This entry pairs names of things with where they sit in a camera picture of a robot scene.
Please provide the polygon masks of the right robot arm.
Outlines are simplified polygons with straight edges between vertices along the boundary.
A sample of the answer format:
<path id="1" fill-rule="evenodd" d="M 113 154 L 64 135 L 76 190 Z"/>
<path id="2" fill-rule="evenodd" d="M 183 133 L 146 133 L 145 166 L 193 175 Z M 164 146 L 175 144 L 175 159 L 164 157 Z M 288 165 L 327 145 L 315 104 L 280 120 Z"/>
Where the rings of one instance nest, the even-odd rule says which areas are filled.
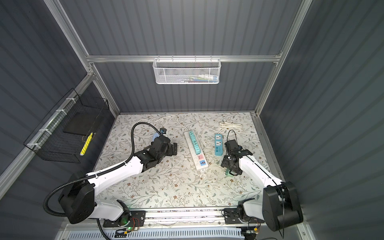
<path id="1" fill-rule="evenodd" d="M 304 216 L 295 185 L 284 182 L 264 168 L 251 151 L 238 145 L 236 140 L 225 143 L 226 154 L 221 166 L 229 170 L 232 176 L 246 174 L 254 182 L 262 185 L 263 199 L 254 198 L 238 203 L 235 220 L 249 222 L 258 219 L 266 223 L 273 232 L 300 224 Z"/>

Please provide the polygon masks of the green plug adapter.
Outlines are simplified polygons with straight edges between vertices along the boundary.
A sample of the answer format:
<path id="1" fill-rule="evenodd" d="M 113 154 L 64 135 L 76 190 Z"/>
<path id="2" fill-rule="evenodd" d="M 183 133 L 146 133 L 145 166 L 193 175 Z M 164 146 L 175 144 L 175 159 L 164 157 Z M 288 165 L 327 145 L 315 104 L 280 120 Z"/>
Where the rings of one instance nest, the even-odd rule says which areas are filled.
<path id="1" fill-rule="evenodd" d="M 230 169 L 227 169 L 226 170 L 226 176 L 228 176 L 228 177 L 235 177 L 235 176 L 237 176 L 238 174 L 236 173 L 236 172 L 233 172 L 233 171 L 231 171 Z"/>

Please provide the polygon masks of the long white power strip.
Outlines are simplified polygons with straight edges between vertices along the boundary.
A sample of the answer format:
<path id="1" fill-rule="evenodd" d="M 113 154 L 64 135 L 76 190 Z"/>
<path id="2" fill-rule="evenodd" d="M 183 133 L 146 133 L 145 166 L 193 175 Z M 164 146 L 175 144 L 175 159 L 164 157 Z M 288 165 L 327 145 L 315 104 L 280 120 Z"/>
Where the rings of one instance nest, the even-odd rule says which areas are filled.
<path id="1" fill-rule="evenodd" d="M 205 172 L 209 167 L 208 161 L 203 153 L 203 149 L 199 143 L 197 134 L 193 130 L 184 132 L 188 149 L 190 150 L 193 164 L 197 171 Z"/>

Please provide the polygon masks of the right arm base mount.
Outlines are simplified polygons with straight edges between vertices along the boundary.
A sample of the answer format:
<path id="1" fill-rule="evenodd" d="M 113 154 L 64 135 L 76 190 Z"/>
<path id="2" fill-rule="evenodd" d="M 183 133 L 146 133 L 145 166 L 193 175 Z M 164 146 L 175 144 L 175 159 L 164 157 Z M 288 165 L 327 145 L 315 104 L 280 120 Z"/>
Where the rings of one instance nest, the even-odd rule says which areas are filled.
<path id="1" fill-rule="evenodd" d="M 224 208 L 223 210 L 221 210 L 221 214 L 223 215 L 225 219 L 225 223 L 227 225 L 265 223 L 264 220 L 246 215 L 242 209 L 238 209 L 238 208 Z"/>

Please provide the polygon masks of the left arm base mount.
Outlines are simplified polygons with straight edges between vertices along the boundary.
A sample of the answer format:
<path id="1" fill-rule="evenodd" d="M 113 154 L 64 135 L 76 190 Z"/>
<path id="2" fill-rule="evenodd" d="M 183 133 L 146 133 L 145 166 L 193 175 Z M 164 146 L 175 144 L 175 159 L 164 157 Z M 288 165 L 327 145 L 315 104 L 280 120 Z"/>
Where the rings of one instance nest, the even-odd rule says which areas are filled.
<path id="1" fill-rule="evenodd" d="M 104 228 L 138 228 L 143 227 L 146 219 L 146 211 L 124 212 L 116 221 L 105 220 Z"/>

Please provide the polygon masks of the teal power strip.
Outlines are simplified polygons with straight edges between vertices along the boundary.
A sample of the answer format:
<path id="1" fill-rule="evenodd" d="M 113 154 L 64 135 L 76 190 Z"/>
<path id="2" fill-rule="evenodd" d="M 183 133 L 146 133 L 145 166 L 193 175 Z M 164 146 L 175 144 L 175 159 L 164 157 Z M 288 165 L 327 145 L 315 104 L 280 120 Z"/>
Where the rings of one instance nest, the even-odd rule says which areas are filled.
<path id="1" fill-rule="evenodd" d="M 215 134 L 215 155 L 223 155 L 223 135 Z"/>

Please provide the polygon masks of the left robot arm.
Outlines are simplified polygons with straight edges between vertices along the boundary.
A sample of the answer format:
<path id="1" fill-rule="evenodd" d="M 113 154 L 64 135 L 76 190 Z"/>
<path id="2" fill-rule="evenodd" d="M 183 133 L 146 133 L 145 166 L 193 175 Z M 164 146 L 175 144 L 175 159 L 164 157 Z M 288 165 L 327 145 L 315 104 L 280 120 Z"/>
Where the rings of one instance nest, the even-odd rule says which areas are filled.
<path id="1" fill-rule="evenodd" d="M 59 203 L 65 216 L 71 224 L 87 219 L 104 219 L 120 227 L 130 225 L 132 215 L 123 201 L 101 201 L 97 196 L 110 186 L 155 167 L 165 157 L 176 156 L 177 152 L 177 143 L 172 144 L 169 138 L 159 136 L 150 146 L 135 153 L 127 163 L 106 168 L 106 174 L 102 175 L 101 171 L 86 174 L 87 177 L 96 177 L 64 187 Z"/>

